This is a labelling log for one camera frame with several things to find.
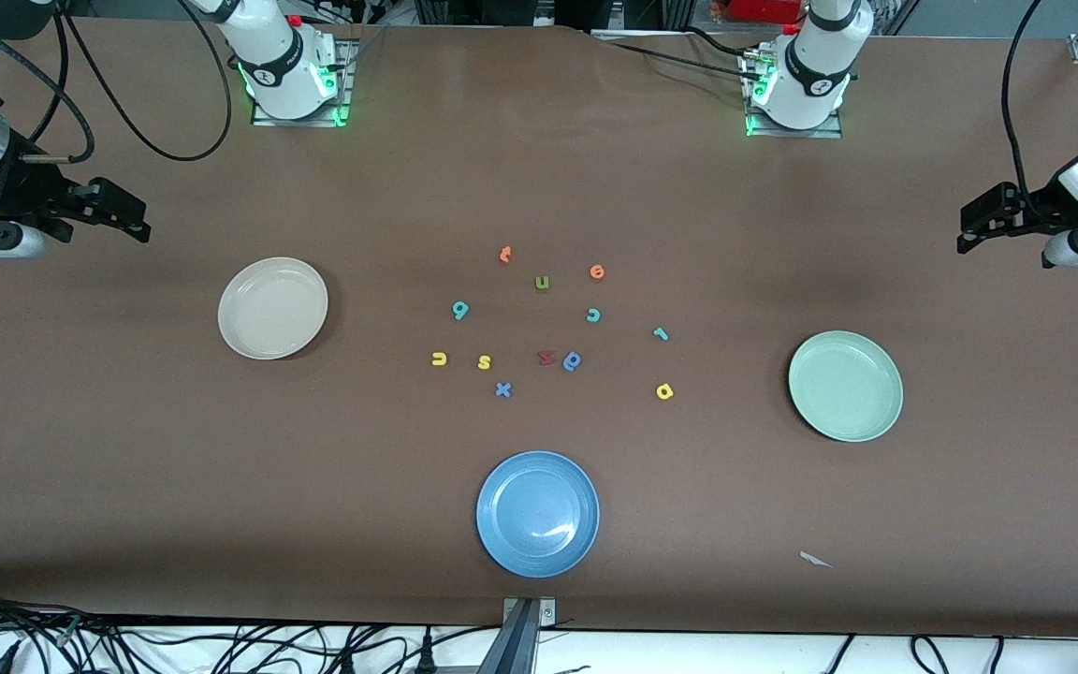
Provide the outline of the beige plate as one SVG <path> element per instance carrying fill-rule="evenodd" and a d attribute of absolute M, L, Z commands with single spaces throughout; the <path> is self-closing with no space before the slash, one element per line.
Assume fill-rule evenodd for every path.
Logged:
<path fill-rule="evenodd" d="M 217 325 L 230 349 L 255 361 L 292 357 L 324 328 L 324 277 L 295 257 L 257 260 L 237 272 L 218 303 Z"/>

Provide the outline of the pale green plate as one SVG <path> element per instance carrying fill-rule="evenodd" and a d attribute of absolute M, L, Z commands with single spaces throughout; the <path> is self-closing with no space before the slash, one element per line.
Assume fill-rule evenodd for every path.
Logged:
<path fill-rule="evenodd" d="M 851 331 L 825 331 L 798 346 L 787 370 L 797 414 L 814 431 L 863 443 L 893 428 L 904 403 L 901 374 L 876 342 Z"/>

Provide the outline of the red box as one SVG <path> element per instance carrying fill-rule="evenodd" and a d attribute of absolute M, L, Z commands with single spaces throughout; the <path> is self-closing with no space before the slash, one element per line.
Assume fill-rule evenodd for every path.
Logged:
<path fill-rule="evenodd" d="M 806 0 L 728 0 L 727 16 L 754 24 L 794 24 Z"/>

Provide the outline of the blue plate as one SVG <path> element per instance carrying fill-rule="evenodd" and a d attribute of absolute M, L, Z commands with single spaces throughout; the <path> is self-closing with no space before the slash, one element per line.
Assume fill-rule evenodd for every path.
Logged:
<path fill-rule="evenodd" d="M 533 449 L 490 470 L 476 496 L 476 534 L 498 566 L 554 579 L 590 553 L 602 523 L 590 474 L 559 453 Z"/>

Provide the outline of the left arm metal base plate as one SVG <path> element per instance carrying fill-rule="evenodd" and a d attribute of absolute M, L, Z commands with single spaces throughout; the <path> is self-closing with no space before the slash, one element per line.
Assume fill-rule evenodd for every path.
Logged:
<path fill-rule="evenodd" d="M 784 65 L 782 44 L 758 43 L 737 57 L 744 81 L 746 133 L 749 136 L 838 139 L 842 137 L 838 108 L 851 74 L 838 80 L 812 74 L 801 82 Z"/>

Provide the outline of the silver metal bracket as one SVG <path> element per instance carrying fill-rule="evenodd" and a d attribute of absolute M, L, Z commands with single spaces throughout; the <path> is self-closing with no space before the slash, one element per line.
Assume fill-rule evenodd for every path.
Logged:
<path fill-rule="evenodd" d="M 522 600 L 522 597 L 510 596 L 506 597 L 503 601 L 503 614 L 502 623 L 512 614 L 514 606 Z M 544 596 L 544 597 L 534 597 L 536 605 L 539 607 L 539 625 L 540 627 L 555 627 L 557 622 L 557 601 L 555 597 Z"/>

